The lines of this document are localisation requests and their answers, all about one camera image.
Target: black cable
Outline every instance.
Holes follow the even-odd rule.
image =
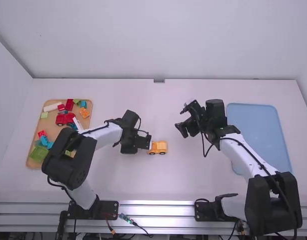
[[[137,132],[143,132],[143,133],[145,133],[145,134],[147,134],[147,135],[149,134],[149,132],[144,131],[144,130],[139,130],[139,129],[137,130]]]
[[[289,201],[287,200],[286,195],[284,194],[283,190],[280,188],[279,184],[275,181],[274,177],[269,173],[267,168],[255,157],[255,155],[253,155],[253,153],[244,144],[242,144],[240,141],[238,141],[237,139],[231,138],[231,137],[223,137],[223,138],[220,138],[220,140],[231,140],[231,141],[234,141],[234,142],[238,143],[238,145],[242,146],[246,150],[246,152],[248,154],[250,154],[250,156],[258,163],[258,165],[261,167],[261,169],[263,169],[265,171],[265,173],[268,175],[269,179],[272,181],[272,183],[274,184],[276,189],[279,191],[280,196],[282,197],[283,201],[287,205],[288,211],[291,214],[292,221],[294,222],[294,225],[295,225],[295,227],[293,229],[293,238],[292,238],[292,240],[295,240],[297,238],[297,219],[294,216],[295,213],[293,212],[293,210],[292,210],[292,208],[291,208],[291,206],[289,204]]]
[[[108,120],[106,120],[106,121],[104,121],[104,122],[107,123],[106,126],[100,126],[100,127],[95,128],[95,129],[92,129],[92,130],[84,131],[84,132],[80,133],[80,135],[90,134],[90,133],[92,133],[92,132],[94,132],[94,131],[98,131],[98,130],[100,130],[100,129],[108,128],[108,126],[109,126]]]
[[[76,202],[76,201],[72,198],[72,196],[69,195],[69,192],[68,192],[67,188],[65,188],[64,186],[61,186],[61,185],[54,184],[54,183],[50,182],[50,177],[49,177],[49,176],[47,176],[47,182],[48,182],[51,186],[58,187],[58,188],[61,188],[61,190],[64,190],[65,193],[68,195],[68,197],[71,199],[71,201],[73,201],[74,203]]]
[[[205,201],[207,203],[209,203],[210,201],[208,199],[205,199],[205,198],[198,198],[196,201],[194,201],[195,205],[196,205],[196,202],[198,201]]]
[[[142,125],[142,119],[139,117],[139,126],[138,126],[138,130],[140,129],[140,126]]]
[[[77,219],[75,218],[75,219],[74,219],[74,224],[73,224],[73,234],[77,237],[77,234],[76,234],[76,225],[77,225]]]
[[[232,232],[231,232],[231,234],[230,234],[230,236],[229,236],[229,238],[228,238],[227,240],[230,240],[230,239],[232,238],[232,236],[233,236],[233,234],[234,234],[234,231],[235,231],[235,229],[236,229],[236,225],[237,225],[237,222],[234,223],[233,228],[232,228]]]
[[[141,228],[142,230],[144,230],[144,232],[146,233],[146,234],[143,234],[144,236],[149,237],[150,239],[154,237],[154,235],[149,234],[149,233],[147,232],[147,230],[144,229],[142,226],[139,226],[139,225],[138,225],[137,227],[138,227],[138,228]]]
[[[283,235],[281,235],[281,234],[278,233],[278,232],[275,232],[275,234],[276,234],[278,237],[280,237],[281,239],[283,239],[283,240],[288,240],[287,238],[285,238]]]
[[[205,153],[205,141],[204,141],[204,136],[203,136],[203,133],[202,133],[202,132],[200,132],[200,133],[201,133],[201,139],[202,139],[202,154],[203,154],[203,156],[206,158],[207,155],[208,155],[208,153],[209,153],[209,151],[210,151],[210,149],[212,149],[212,147],[214,146],[214,144],[211,144],[210,147],[208,148],[207,152]]]

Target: green toy block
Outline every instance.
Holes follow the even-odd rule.
[[[71,157],[72,152],[71,152],[71,151],[66,150],[66,151],[64,152],[64,154],[66,154],[66,155],[68,155],[69,157]]]
[[[45,119],[47,117],[48,117],[48,112],[47,111],[41,113],[41,117],[40,117],[41,119]]]
[[[42,141],[40,141],[40,140],[34,141],[34,145],[44,147],[44,145],[42,144]]]
[[[43,148],[42,146],[36,146],[32,153],[30,154],[30,157],[37,163],[42,163],[45,159],[45,157],[48,154],[48,150]]]
[[[74,102],[75,104],[79,105],[80,99],[75,98],[75,99],[73,100],[73,102]]]

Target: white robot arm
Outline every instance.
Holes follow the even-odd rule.
[[[255,236],[290,229],[296,233],[303,223],[296,178],[268,164],[246,143],[235,126],[227,124],[222,100],[207,100],[205,107],[195,99],[189,100],[180,114],[185,112],[191,117],[175,124],[182,136],[187,138],[189,133],[194,137],[200,133],[202,141],[205,137],[234,166],[242,169],[248,183],[246,196],[229,193],[217,196],[214,202],[195,204],[196,220],[232,221],[232,217],[238,218],[248,223]]]
[[[41,170],[48,177],[49,184],[59,183],[77,205],[84,210],[92,208],[97,195],[91,189],[88,175],[94,152],[107,145],[121,144],[122,154],[135,154],[138,149],[149,149],[151,135],[138,135],[135,128],[139,116],[127,110],[122,118],[110,119],[105,124],[91,129],[74,131],[63,128],[51,150],[45,157]],[[76,150],[73,157],[66,150]]]

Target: teal toy block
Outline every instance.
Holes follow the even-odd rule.
[[[80,101],[80,107],[87,109],[87,102],[85,100]]]

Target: red toy block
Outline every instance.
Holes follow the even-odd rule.
[[[48,137],[47,133],[45,132],[45,130],[42,130],[42,131],[38,132],[38,137],[41,138],[42,136]]]
[[[67,99],[67,102],[65,103],[65,109],[68,111],[72,111],[74,107],[74,100],[73,99]]]
[[[65,105],[64,104],[58,105],[58,110],[59,111],[65,110]]]

